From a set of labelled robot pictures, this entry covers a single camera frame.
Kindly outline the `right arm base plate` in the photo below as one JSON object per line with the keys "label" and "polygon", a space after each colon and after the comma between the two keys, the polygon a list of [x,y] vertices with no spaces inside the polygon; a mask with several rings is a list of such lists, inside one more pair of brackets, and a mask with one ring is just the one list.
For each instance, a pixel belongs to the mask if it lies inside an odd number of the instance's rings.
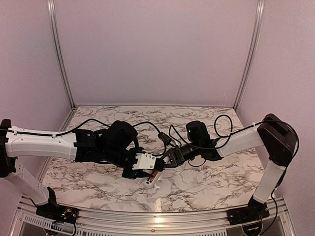
{"label": "right arm base plate", "polygon": [[230,209],[226,213],[230,225],[244,224],[270,216],[269,210],[267,210],[266,207],[259,211],[254,207],[245,206]]}

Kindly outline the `white remote control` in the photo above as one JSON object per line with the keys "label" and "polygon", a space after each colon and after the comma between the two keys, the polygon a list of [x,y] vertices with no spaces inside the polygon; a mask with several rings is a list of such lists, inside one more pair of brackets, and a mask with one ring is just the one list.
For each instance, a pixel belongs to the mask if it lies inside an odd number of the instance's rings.
{"label": "white remote control", "polygon": [[137,181],[137,184],[142,185],[145,188],[151,189],[155,186],[162,172],[153,171],[153,170],[145,170],[144,172],[150,174],[150,176],[139,179]]}

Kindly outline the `orange AAA battery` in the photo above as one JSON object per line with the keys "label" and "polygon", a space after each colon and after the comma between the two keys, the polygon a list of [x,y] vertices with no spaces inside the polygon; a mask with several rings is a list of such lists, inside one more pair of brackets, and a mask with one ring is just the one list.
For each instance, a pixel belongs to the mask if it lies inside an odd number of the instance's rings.
{"label": "orange AAA battery", "polygon": [[147,182],[149,182],[149,183],[152,183],[155,179],[156,179],[156,176],[158,175],[158,173],[156,172],[156,173],[153,173],[153,176],[152,177],[149,177],[148,179],[147,179]]}

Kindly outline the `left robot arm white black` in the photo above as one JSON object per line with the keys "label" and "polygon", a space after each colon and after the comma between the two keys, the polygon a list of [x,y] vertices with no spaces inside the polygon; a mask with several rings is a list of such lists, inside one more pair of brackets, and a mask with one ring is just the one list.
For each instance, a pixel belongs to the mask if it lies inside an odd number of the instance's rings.
{"label": "left robot arm white black", "polygon": [[28,195],[37,208],[52,219],[62,215],[54,191],[42,185],[18,157],[54,157],[75,162],[109,163],[123,169],[123,177],[147,177],[156,158],[138,144],[137,131],[127,122],[115,121],[97,131],[81,127],[62,132],[25,130],[12,126],[10,119],[0,123],[0,176]]}

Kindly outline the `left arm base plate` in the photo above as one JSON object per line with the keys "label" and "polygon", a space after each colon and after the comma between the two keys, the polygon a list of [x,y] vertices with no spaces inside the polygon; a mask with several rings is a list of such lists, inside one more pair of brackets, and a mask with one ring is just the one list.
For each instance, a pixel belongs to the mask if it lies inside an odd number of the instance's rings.
{"label": "left arm base plate", "polygon": [[36,214],[57,222],[76,223],[79,209],[64,205],[37,206]]}

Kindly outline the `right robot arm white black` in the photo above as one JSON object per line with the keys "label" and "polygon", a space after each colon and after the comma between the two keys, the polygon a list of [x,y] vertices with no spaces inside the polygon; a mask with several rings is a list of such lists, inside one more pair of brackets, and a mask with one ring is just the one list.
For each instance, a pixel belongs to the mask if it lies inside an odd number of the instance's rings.
{"label": "right robot arm white black", "polygon": [[255,220],[273,191],[281,184],[286,170],[299,149],[299,137],[294,128],[274,114],[227,136],[211,139],[207,127],[200,121],[186,125],[188,140],[181,147],[169,149],[167,168],[176,168],[200,155],[206,161],[219,161],[237,152],[265,147],[269,161],[263,177],[244,209],[248,220]]}

